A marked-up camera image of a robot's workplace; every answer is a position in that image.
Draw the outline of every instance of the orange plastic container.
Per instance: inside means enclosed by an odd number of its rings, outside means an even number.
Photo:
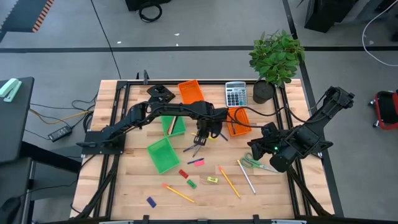
[[[237,109],[238,108],[228,108],[229,115],[231,115],[231,117],[234,118],[234,114]],[[238,110],[238,112],[236,113],[236,119],[243,124],[250,124],[248,114],[246,114],[246,111],[244,109]],[[227,125],[228,125],[229,134],[231,135],[231,137],[251,132],[250,127],[245,127],[240,124],[227,123]]]
[[[205,100],[200,90],[198,80],[190,80],[178,84],[180,89],[182,103],[191,104],[196,101]]]

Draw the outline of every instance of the red eraser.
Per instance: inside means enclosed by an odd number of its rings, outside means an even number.
[[[193,165],[195,166],[202,166],[203,164],[205,164],[205,160],[202,161],[198,161],[198,162],[194,162]]]
[[[181,176],[183,176],[185,179],[188,178],[188,174],[186,172],[184,172],[184,170],[180,170],[179,173],[181,174]]]

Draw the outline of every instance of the gray floor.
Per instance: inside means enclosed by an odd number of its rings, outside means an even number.
[[[15,0],[0,2],[0,16],[12,7],[10,2]],[[304,29],[308,1],[296,8],[299,2],[289,0],[304,46],[361,45],[364,24],[337,25],[327,34]],[[94,3],[113,47],[251,45],[263,30],[289,31],[282,1],[173,0],[163,6],[162,18],[151,24],[141,22],[135,12],[128,12],[123,0]],[[369,26],[366,43],[370,40],[378,46],[397,45],[389,41],[379,22]],[[75,47],[107,47],[90,0],[57,0],[38,33],[8,33],[0,43],[0,48]],[[398,63],[398,52],[375,54],[387,62]],[[143,69],[151,79],[256,78],[248,66],[247,51],[117,52],[114,56],[123,78],[135,78],[137,71]],[[398,158],[397,133],[373,129],[376,116],[367,106],[377,91],[398,88],[398,70],[381,65],[364,52],[307,52],[305,64],[316,99],[330,85],[356,94],[354,107],[342,111],[325,130],[327,140],[335,143],[330,156],[345,216],[398,220],[398,171],[394,163]],[[109,52],[0,54],[0,68],[2,80],[35,77],[32,102],[48,106],[70,106],[75,99],[90,100],[100,80],[118,78]],[[58,118],[72,113],[33,108]],[[45,125],[30,114],[26,128],[47,135],[61,126]],[[83,138],[81,126],[72,136],[56,143],[29,133],[24,136],[26,141],[45,149],[72,146]],[[72,198],[70,194],[37,202],[35,219],[66,219]]]

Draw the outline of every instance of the potted plant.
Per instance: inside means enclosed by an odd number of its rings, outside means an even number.
[[[277,31],[268,35],[263,32],[259,40],[254,41],[250,67],[259,73],[259,80],[254,84],[253,100],[265,103],[275,95],[275,86],[290,83],[295,76],[299,55],[304,60],[304,48],[299,40],[294,40],[286,31]]]

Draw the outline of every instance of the green plant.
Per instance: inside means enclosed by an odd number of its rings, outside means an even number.
[[[268,35],[265,32],[259,40],[254,41],[254,50],[249,53],[252,57],[250,67],[259,72],[267,82],[281,86],[290,83],[295,76],[297,65],[300,63],[299,55],[304,60],[304,48],[299,40],[294,40],[291,35],[282,30]]]

